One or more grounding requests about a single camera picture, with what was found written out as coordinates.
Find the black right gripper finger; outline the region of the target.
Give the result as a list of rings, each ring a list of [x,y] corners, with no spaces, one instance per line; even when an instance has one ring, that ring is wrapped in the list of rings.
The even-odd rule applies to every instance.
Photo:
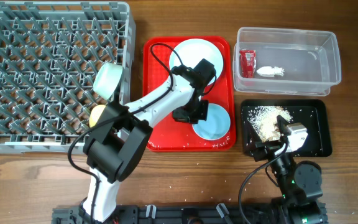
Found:
[[[283,118],[281,115],[277,116],[277,126],[280,131],[280,139],[284,139],[285,136],[288,135],[288,128],[289,122]]]
[[[245,141],[245,146],[262,143],[260,136],[248,120],[245,121],[243,126],[243,140]]]

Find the food scraps and rice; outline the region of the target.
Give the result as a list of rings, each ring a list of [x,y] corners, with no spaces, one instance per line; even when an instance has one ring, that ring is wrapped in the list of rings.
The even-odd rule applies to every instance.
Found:
[[[281,106],[256,106],[248,112],[247,120],[254,128],[262,142],[280,139],[277,116],[286,121],[293,119],[289,111]]]

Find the blue bowl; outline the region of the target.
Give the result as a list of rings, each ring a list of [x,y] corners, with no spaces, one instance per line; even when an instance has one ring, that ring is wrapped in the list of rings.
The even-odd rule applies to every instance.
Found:
[[[223,138],[229,131],[231,119],[229,113],[220,105],[209,104],[206,120],[193,124],[192,128],[200,138],[214,141]]]

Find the light blue plate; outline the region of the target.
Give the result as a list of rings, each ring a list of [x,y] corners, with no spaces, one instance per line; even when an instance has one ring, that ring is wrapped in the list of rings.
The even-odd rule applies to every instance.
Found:
[[[188,68],[196,70],[197,64],[202,59],[207,60],[214,65],[216,71],[216,78],[212,78],[208,85],[215,84],[223,73],[224,60],[220,50],[210,41],[204,39],[188,39],[180,42],[169,57],[169,69],[179,67],[181,64]]]

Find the white napkin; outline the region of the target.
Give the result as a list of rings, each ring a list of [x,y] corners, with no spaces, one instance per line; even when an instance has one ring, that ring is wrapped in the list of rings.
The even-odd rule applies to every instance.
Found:
[[[257,70],[261,77],[273,78],[275,76],[284,76],[285,70],[281,67],[264,66]]]

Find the red ketchup sachet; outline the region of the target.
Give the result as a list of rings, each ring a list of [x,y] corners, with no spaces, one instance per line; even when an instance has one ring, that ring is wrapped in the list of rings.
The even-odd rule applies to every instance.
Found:
[[[256,51],[242,49],[239,51],[241,63],[241,76],[243,78],[253,78],[256,69]]]

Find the green bowl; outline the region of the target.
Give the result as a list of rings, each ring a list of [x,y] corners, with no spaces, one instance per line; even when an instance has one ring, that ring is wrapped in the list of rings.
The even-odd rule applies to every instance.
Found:
[[[105,100],[109,100],[114,92],[119,89],[122,82],[124,69],[122,65],[104,63],[93,83],[93,91]]]

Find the yellow plastic cup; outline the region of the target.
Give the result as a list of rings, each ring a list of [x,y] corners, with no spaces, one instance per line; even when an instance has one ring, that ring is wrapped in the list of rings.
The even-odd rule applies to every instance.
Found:
[[[96,125],[96,123],[98,122],[100,116],[102,115],[105,107],[106,107],[106,105],[97,105],[91,110],[91,113],[89,116],[89,126],[91,128]]]

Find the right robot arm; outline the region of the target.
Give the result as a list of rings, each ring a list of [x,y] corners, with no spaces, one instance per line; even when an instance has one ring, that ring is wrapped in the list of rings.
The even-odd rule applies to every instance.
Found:
[[[327,223],[328,216],[324,203],[318,201],[323,195],[321,189],[321,167],[311,161],[296,163],[292,152],[304,145],[308,137],[307,128],[301,123],[289,123],[282,116],[277,116],[280,139],[263,142],[249,121],[246,132],[251,140],[248,151],[255,161],[264,161],[243,181],[238,195],[239,212],[244,223],[266,219],[267,223]],[[246,183],[260,170],[271,168],[274,176],[269,179],[282,193],[273,198],[264,212],[256,210],[253,215],[246,215],[251,206],[242,203],[242,193]]]

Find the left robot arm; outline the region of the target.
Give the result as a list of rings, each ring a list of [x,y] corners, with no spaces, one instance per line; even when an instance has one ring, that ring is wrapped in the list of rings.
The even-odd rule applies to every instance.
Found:
[[[215,76],[214,65],[206,59],[193,68],[176,66],[143,98],[126,105],[110,101],[99,115],[91,115],[94,123],[83,152],[93,179],[81,206],[88,223],[103,223],[112,215],[119,186],[138,165],[154,126],[168,115],[188,124],[207,118],[208,101],[202,95]]]

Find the black waste tray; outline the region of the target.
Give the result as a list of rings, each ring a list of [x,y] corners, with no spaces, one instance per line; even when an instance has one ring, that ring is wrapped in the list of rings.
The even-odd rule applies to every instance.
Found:
[[[328,116],[323,101],[317,99],[252,99],[241,103],[243,153],[250,156],[251,143],[246,120],[256,116],[263,106],[280,106],[292,116],[293,123],[303,124],[308,132],[304,145],[293,156],[328,157],[333,152],[329,132]]]

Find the grey dishwasher rack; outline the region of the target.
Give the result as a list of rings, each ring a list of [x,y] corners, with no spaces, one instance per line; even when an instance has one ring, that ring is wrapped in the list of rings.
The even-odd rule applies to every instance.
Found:
[[[0,154],[66,152],[86,131],[105,63],[131,93],[135,21],[122,1],[0,1]]]

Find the red plastic tray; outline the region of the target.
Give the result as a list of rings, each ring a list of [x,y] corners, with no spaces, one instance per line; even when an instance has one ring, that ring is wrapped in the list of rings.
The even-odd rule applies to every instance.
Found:
[[[190,151],[223,151],[231,148],[236,142],[236,120],[234,93],[232,86],[232,68],[229,62],[230,45],[219,36],[202,36],[204,40],[214,44],[223,56],[223,72],[208,95],[209,103],[222,106],[230,116],[228,132],[220,139],[209,141],[199,137],[191,124],[174,121],[172,115],[154,127],[147,147],[154,152],[190,152]],[[144,45],[143,49],[143,95],[160,86],[168,78],[167,71],[153,58],[150,47],[154,43],[164,43],[176,47],[180,42],[191,39],[184,37],[155,37]]]

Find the clear plastic bin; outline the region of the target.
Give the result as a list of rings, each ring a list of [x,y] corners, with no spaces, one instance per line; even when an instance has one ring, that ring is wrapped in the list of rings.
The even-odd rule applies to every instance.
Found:
[[[242,75],[241,50],[254,50],[256,69],[278,67],[282,76]],[[342,80],[341,58],[333,32],[242,27],[232,60],[234,88],[239,92],[327,96]]]

